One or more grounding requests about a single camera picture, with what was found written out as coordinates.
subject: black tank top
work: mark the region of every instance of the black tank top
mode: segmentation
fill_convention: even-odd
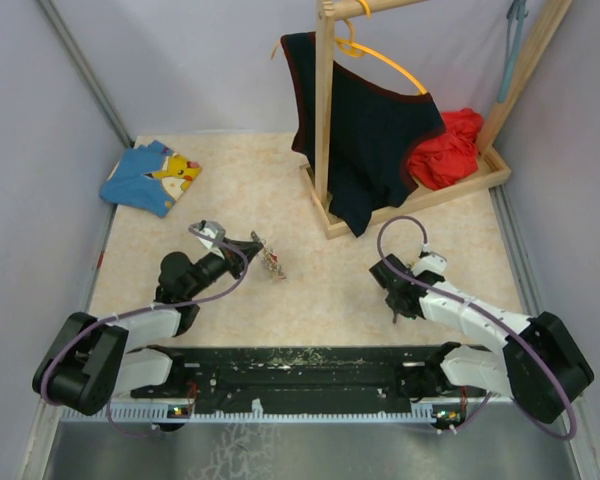
[[[292,150],[315,168],[315,33],[280,39],[298,107],[298,132]],[[407,160],[420,143],[444,133],[444,122],[430,94],[402,95],[374,85],[333,64],[329,211],[342,218],[356,237],[371,212],[399,207],[418,184]]]

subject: blue strap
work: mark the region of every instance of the blue strap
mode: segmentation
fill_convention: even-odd
[[[513,0],[513,3],[509,7],[507,12],[507,50],[504,58],[504,75],[502,76],[502,83],[500,84],[500,90],[498,91],[498,103],[502,103],[507,99],[507,93],[509,93],[509,86],[511,85],[511,78],[513,77],[513,70],[518,60],[518,54],[520,53],[520,42],[522,41],[522,26],[524,19],[527,16],[526,10],[527,0]],[[513,37],[513,46],[511,46],[511,27],[513,20],[516,20],[516,33]]]

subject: wooden pole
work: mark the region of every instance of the wooden pole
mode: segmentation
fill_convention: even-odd
[[[524,43],[516,68],[513,71],[509,93],[503,103],[496,103],[489,112],[487,120],[484,122],[482,130],[478,134],[476,145],[480,151],[480,155],[484,155],[489,151],[489,147],[493,145],[494,140],[500,133],[504,122],[511,113],[513,106],[518,101],[520,94],[526,87],[533,70],[540,61],[540,57],[544,53],[549,41],[556,32],[562,18],[567,13],[572,0],[547,0],[542,12],[529,37]]]
[[[367,0],[371,13],[390,10],[396,7],[404,7],[414,3],[424,2],[425,0]],[[357,0],[340,0],[334,4],[334,19],[344,20],[345,18],[359,17],[364,15],[364,8]]]
[[[331,0],[316,0],[316,167],[315,188],[327,206],[329,141],[331,137],[331,89],[333,85],[334,9]]]

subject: white wall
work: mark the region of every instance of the white wall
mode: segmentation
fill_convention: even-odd
[[[575,0],[497,147],[546,309],[592,364],[600,426],[600,0]]]
[[[88,288],[121,150],[35,3],[0,2],[0,479],[24,451],[38,362]]]
[[[284,55],[269,55],[281,35],[314,30],[314,0],[55,3],[132,135],[296,128]],[[485,114],[502,75],[510,3],[432,0],[380,12],[355,20],[357,40],[411,70],[441,109]],[[528,26],[541,3],[528,0]],[[344,25],[338,32],[346,34]],[[382,86],[414,92],[377,60],[343,63]]]

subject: garment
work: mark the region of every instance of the garment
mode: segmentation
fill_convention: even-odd
[[[315,168],[315,34],[280,39],[298,107],[292,149]],[[398,207],[417,187],[406,161],[414,147],[444,132],[430,94],[401,95],[333,64],[329,210],[360,236],[373,210]]]
[[[482,128],[482,116],[470,108],[444,112],[447,131],[421,143],[409,157],[411,175],[431,190],[454,185],[478,170],[475,145]]]
[[[198,163],[160,142],[128,148],[100,189],[100,197],[164,217],[200,170]]]

